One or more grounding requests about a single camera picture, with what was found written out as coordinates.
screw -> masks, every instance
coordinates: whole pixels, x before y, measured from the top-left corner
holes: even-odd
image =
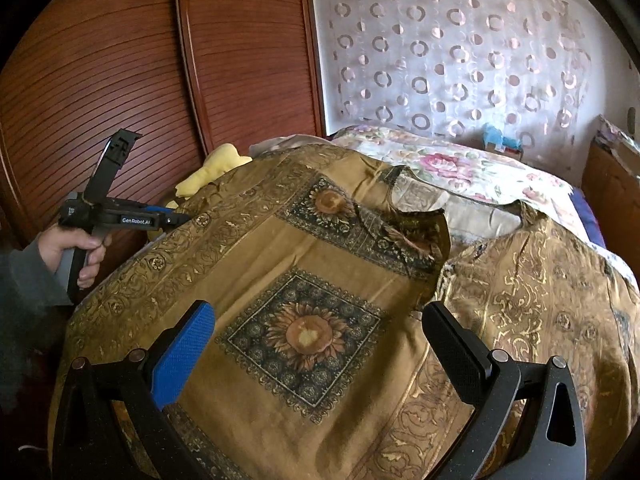
[[[142,348],[136,348],[129,352],[129,361],[139,363],[145,358],[146,352]]]
[[[500,350],[499,348],[491,352],[491,356],[499,363],[505,363],[509,360],[509,354],[507,354],[507,352],[505,352],[504,350]]]
[[[564,360],[564,357],[561,357],[559,355],[554,355],[551,361],[553,362],[556,368],[566,368],[566,361]]]
[[[73,361],[71,361],[71,367],[74,370],[82,370],[85,364],[86,359],[84,357],[76,357]]]

sleeve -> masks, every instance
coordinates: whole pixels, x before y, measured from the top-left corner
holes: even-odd
[[[49,307],[71,304],[42,261],[37,241],[23,251],[0,254],[0,406],[4,412],[15,407],[16,393],[31,372],[33,327]]]
[[[9,269],[8,285],[25,310],[37,312],[48,306],[71,304],[65,289],[42,261],[37,240],[25,250],[9,254]]]

sheer curtain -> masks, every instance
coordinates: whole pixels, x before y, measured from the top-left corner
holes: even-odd
[[[330,122],[477,144],[490,123],[524,162],[568,171],[591,58],[562,0],[316,0]]]

floral bedding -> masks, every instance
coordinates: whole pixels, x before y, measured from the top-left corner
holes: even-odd
[[[341,129],[333,143],[389,164],[408,166],[417,178],[480,202],[522,200],[589,241],[569,197],[571,185],[507,156],[368,124]]]

hand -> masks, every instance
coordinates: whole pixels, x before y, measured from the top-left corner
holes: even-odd
[[[98,275],[100,263],[104,260],[107,247],[111,244],[111,235],[104,240],[87,234],[82,229],[62,228],[53,225],[38,238],[38,251],[42,261],[52,273],[58,270],[65,249],[79,248],[88,252],[86,265],[80,270],[78,287],[89,288]]]

